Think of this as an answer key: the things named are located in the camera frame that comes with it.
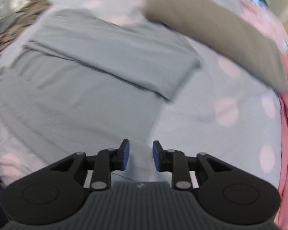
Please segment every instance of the polka dot bed sheet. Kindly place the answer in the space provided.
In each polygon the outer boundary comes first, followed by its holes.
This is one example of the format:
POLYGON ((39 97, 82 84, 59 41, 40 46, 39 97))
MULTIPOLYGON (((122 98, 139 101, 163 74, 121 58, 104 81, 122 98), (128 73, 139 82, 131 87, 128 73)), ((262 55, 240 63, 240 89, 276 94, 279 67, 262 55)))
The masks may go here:
MULTIPOLYGON (((0 66, 9 66, 44 18, 61 8, 85 7, 118 25, 145 20, 140 13, 144 0, 51 1, 52 8, 4 50, 0 66)), ((240 0, 212 1, 233 13, 243 13, 240 0)), ((229 59, 187 39, 201 57, 201 70, 190 75, 174 101, 164 103, 147 144, 159 140, 164 148, 178 149, 188 156, 206 152, 278 187, 281 121, 277 95, 229 59)), ((0 177, 4 183, 46 165, 0 120, 0 177)), ((194 174, 191 176, 196 186, 194 174)))

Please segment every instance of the brown folded cloth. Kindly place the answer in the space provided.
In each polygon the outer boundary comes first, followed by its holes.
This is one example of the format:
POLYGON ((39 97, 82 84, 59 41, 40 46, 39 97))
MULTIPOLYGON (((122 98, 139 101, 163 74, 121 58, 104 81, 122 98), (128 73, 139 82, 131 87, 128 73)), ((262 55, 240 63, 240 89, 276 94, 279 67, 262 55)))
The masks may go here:
POLYGON ((30 0, 28 5, 17 12, 15 23, 0 34, 0 52, 11 44, 27 26, 33 24, 36 18, 50 5, 48 0, 30 0))

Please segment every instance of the silver screw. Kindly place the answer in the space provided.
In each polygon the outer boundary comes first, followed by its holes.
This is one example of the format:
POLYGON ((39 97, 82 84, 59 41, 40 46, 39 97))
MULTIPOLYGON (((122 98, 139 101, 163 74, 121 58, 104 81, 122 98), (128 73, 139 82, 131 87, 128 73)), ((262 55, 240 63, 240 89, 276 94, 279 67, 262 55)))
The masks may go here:
POLYGON ((191 186, 192 186, 192 184, 190 182, 187 182, 187 181, 176 182, 176 187, 179 189, 188 189, 191 186))
POLYGON ((105 182, 93 182, 91 187, 95 190, 102 190, 107 186, 105 182))

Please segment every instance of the gray garment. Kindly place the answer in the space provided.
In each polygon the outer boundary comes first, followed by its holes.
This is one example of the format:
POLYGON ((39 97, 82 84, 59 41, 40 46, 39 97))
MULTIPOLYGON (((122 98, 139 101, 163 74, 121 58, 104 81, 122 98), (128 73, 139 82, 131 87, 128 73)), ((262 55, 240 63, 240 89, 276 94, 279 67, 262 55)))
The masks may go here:
POLYGON ((144 151, 159 94, 171 99, 198 65, 185 38, 163 26, 121 28, 62 10, 0 71, 0 116, 47 163, 124 138, 144 151))

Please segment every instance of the mattress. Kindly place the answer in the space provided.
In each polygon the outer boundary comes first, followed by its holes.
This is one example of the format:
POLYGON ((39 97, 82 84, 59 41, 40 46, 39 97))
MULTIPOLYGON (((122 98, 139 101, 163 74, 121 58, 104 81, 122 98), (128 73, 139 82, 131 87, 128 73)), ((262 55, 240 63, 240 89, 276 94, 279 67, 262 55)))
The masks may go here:
MULTIPOLYGON (((3 51, 0 67, 9 66, 45 17, 61 8, 87 8, 96 17, 118 25, 145 20, 140 13, 144 0, 51 1, 52 8, 3 51)), ((238 15, 243 12, 240 0, 212 1, 238 15)), ((190 75, 171 103, 162 105, 146 144, 151 148, 152 142, 159 140, 165 149, 181 150, 188 156, 206 152, 278 187, 281 121, 277 95, 229 59, 187 39, 201 56, 201 70, 190 75)), ((46 165, 0 118, 2 181, 10 184, 46 165)), ((191 177, 196 186, 194 173, 191 177)), ((123 172, 115 175, 115 180, 119 179, 138 181, 137 175, 123 172)), ((160 179, 170 181, 170 174, 149 178, 160 179)))

